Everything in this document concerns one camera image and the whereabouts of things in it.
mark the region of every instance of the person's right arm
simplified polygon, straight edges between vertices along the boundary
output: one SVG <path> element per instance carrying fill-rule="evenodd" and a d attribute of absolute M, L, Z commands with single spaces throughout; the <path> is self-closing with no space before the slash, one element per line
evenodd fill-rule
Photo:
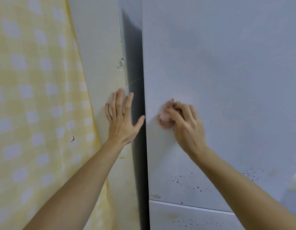
<path fill-rule="evenodd" d="M 167 110 L 176 122 L 177 142 L 219 190 L 244 228 L 296 230 L 296 216 L 207 146 L 195 108 L 187 104 L 177 104 L 177 108 L 184 118 L 176 110 Z"/>

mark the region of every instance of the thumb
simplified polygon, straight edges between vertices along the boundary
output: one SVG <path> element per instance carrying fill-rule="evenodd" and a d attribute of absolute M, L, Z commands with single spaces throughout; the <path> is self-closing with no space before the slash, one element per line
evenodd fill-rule
<path fill-rule="evenodd" d="M 170 118 L 172 120 L 174 120 L 177 125 L 180 125 L 180 124 L 182 124 L 184 122 L 184 119 L 182 118 L 182 116 L 180 115 L 180 113 L 177 112 L 176 110 L 174 110 L 172 108 L 169 108 L 166 111 L 169 113 Z"/>
<path fill-rule="evenodd" d="M 142 115 L 142 116 L 138 119 L 137 123 L 136 123 L 135 126 L 134 126 L 136 132 L 139 132 L 139 130 L 141 129 L 142 125 L 144 124 L 144 121 L 145 121 L 145 116 Z"/>

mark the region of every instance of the forearm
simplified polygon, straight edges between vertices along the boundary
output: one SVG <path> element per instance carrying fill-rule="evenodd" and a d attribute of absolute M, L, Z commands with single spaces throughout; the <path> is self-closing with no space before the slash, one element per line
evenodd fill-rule
<path fill-rule="evenodd" d="M 83 229 L 123 145 L 106 142 L 39 210 L 23 230 Z"/>
<path fill-rule="evenodd" d="M 195 161 L 246 230 L 296 229 L 296 217 L 293 214 L 211 149 Z"/>

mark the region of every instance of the person's left hand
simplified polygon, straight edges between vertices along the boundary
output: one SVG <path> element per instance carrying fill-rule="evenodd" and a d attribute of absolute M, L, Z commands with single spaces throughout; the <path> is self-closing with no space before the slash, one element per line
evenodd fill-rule
<path fill-rule="evenodd" d="M 123 113 L 123 92 L 123 88 L 118 90 L 118 94 L 117 92 L 113 92 L 111 103 L 113 116 L 110 114 L 108 103 L 105 104 L 105 115 L 110 123 L 108 141 L 122 143 L 124 146 L 135 139 L 144 123 L 145 116 L 141 116 L 135 126 L 132 125 L 131 104 L 134 94 L 131 92 L 127 97 Z"/>

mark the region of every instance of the checkered pattern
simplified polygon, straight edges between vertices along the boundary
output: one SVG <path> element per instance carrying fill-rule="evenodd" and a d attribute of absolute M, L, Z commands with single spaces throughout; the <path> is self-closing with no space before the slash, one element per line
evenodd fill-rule
<path fill-rule="evenodd" d="M 65 0 L 0 0 L 0 229 L 22 229 L 99 147 Z M 85 229 L 114 229 L 108 197 L 106 182 Z"/>

